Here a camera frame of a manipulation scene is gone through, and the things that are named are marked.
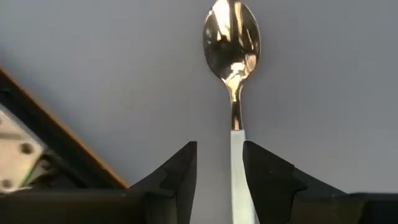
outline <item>orange edge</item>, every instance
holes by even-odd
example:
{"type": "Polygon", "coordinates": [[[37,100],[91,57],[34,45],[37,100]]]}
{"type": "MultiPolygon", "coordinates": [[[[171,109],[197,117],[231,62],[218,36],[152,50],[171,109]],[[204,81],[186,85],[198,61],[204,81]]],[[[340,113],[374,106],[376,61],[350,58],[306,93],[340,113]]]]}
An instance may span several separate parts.
{"type": "Polygon", "coordinates": [[[113,171],[109,165],[107,165],[103,160],[101,160],[94,152],[92,149],[90,149],[88,146],[86,146],[81,139],[79,139],[76,134],[74,134],[65,124],[63,124],[53,113],[51,113],[45,106],[40,103],[36,98],[34,98],[34,95],[30,94],[27,90],[21,87],[19,82],[17,82],[14,78],[12,78],[9,73],[5,71],[5,69],[0,66],[0,72],[5,74],[8,79],[10,79],[12,82],[14,82],[18,88],[23,91],[26,95],[30,96],[31,100],[39,106],[39,108],[47,115],[49,118],[56,122],[68,135],[74,139],[94,160],[96,160],[103,169],[107,170],[125,189],[129,188],[129,185],[124,181],[121,177],[119,177],[115,171],[113,171]]]}

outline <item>metal bracket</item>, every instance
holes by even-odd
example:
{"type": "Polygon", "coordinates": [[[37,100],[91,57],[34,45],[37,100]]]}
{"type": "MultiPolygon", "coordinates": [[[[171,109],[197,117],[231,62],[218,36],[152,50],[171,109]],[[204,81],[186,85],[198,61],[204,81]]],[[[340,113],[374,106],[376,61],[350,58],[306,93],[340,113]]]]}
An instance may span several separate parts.
{"type": "Polygon", "coordinates": [[[23,187],[44,147],[0,106],[0,194],[23,187]]]}

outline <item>screw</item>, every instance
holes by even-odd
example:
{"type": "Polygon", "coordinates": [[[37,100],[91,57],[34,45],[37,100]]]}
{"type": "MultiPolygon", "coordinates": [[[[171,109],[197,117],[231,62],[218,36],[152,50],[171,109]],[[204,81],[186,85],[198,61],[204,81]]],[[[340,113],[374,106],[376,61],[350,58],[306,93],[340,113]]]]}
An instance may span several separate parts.
{"type": "Polygon", "coordinates": [[[29,155],[29,154],[32,154],[32,153],[33,153],[33,147],[32,147],[32,145],[29,144],[29,143],[21,144],[20,147],[21,147],[21,152],[22,152],[23,154],[29,155]]]}
{"type": "Polygon", "coordinates": [[[12,182],[9,179],[4,179],[1,181],[1,185],[5,188],[5,189],[10,189],[12,187],[12,182]]]}

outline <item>spoon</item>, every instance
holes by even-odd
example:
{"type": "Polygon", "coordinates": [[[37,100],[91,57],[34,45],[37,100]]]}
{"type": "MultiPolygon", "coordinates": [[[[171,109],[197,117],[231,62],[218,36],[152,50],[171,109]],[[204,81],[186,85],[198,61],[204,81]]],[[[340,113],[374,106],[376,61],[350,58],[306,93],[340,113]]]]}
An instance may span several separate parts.
{"type": "Polygon", "coordinates": [[[217,0],[203,29],[203,48],[211,71],[226,85],[232,109],[231,196],[233,224],[254,224],[252,204],[243,166],[246,139],[241,117],[241,90],[260,56],[260,34],[249,8],[241,1],[217,0]]]}

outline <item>spoon bowl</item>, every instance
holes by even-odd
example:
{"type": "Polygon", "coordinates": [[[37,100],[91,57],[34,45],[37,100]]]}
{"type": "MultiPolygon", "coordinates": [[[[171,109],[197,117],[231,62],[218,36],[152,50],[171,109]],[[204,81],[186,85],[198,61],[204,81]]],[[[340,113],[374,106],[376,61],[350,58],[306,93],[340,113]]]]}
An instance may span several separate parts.
{"type": "Polygon", "coordinates": [[[249,8],[241,1],[218,0],[205,20],[203,49],[211,71],[229,91],[233,104],[232,130],[240,130],[242,85],[260,57],[260,33],[249,8]]]}

